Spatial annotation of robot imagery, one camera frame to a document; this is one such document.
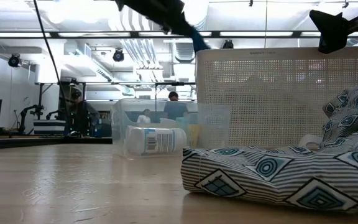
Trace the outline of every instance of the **bottle label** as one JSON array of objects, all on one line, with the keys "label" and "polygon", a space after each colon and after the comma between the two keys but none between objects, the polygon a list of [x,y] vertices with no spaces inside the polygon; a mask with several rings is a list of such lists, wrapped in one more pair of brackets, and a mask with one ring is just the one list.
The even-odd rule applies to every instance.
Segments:
[{"label": "bottle label", "polygon": [[173,152],[175,132],[169,129],[145,129],[144,154]]}]

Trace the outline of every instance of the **person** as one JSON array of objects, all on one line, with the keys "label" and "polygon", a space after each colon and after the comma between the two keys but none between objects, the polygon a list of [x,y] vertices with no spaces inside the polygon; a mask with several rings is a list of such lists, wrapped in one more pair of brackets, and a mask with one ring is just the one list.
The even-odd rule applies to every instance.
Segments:
[{"label": "person", "polygon": [[179,100],[178,93],[172,91],[169,93],[168,98],[170,101],[164,107],[165,118],[176,121],[177,118],[185,117],[188,112],[187,106],[184,103],[177,102]]},{"label": "person", "polygon": [[[74,103],[70,106],[70,113],[74,114],[73,130],[86,135],[88,130],[94,129],[96,126],[96,120],[99,119],[99,112],[96,111],[89,103],[82,100],[80,91],[74,91],[71,94],[71,99],[74,101]],[[90,115],[91,118],[90,127],[88,126],[88,119],[86,119],[88,115]]]},{"label": "person", "polygon": [[150,124],[150,123],[151,123],[151,120],[150,120],[150,110],[149,110],[149,109],[143,110],[143,115],[140,115],[140,116],[137,118],[137,122],[136,122],[136,123],[139,123],[139,124]]}]

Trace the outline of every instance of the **striped fabric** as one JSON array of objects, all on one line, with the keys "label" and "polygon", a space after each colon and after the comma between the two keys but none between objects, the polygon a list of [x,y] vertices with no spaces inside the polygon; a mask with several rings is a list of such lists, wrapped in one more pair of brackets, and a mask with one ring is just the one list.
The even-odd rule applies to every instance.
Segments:
[{"label": "striped fabric", "polygon": [[343,91],[323,110],[329,121],[318,151],[185,149],[184,188],[275,205],[358,212],[358,87]]}]

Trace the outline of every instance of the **table surface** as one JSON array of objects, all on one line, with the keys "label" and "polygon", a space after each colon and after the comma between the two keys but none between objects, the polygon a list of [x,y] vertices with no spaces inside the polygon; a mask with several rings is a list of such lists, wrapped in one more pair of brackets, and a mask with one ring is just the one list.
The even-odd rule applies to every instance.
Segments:
[{"label": "table surface", "polygon": [[191,194],[181,185],[181,158],[126,160],[113,149],[0,149],[0,223],[358,223],[358,215]]}]

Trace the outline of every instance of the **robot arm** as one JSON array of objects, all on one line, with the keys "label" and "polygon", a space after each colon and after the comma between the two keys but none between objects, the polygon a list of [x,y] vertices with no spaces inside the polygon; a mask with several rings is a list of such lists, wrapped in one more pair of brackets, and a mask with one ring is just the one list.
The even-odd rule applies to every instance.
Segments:
[{"label": "robot arm", "polygon": [[49,113],[47,114],[46,119],[49,120],[50,117],[51,117],[51,115],[53,115],[53,114],[55,114],[55,113],[61,113],[61,112],[62,112],[61,110],[56,110],[56,111],[49,112]]},{"label": "robot arm", "polygon": [[346,46],[347,36],[358,31],[358,16],[348,21],[342,13],[332,16],[324,12],[310,11],[310,19],[321,33],[319,51],[329,54]]},{"label": "robot arm", "polygon": [[119,11],[124,6],[142,14],[162,27],[165,33],[184,35],[193,40],[194,51],[210,49],[200,33],[185,19],[181,0],[115,0]]},{"label": "robot arm", "polygon": [[21,123],[20,123],[20,127],[18,129],[19,134],[23,134],[24,130],[25,130],[25,126],[24,126],[24,121],[25,121],[25,116],[27,115],[27,112],[29,110],[35,109],[34,112],[30,112],[31,114],[39,114],[42,115],[41,110],[43,109],[43,106],[39,106],[39,105],[32,105],[29,107],[26,107],[22,110],[22,112],[20,112],[20,116],[21,116]]}]

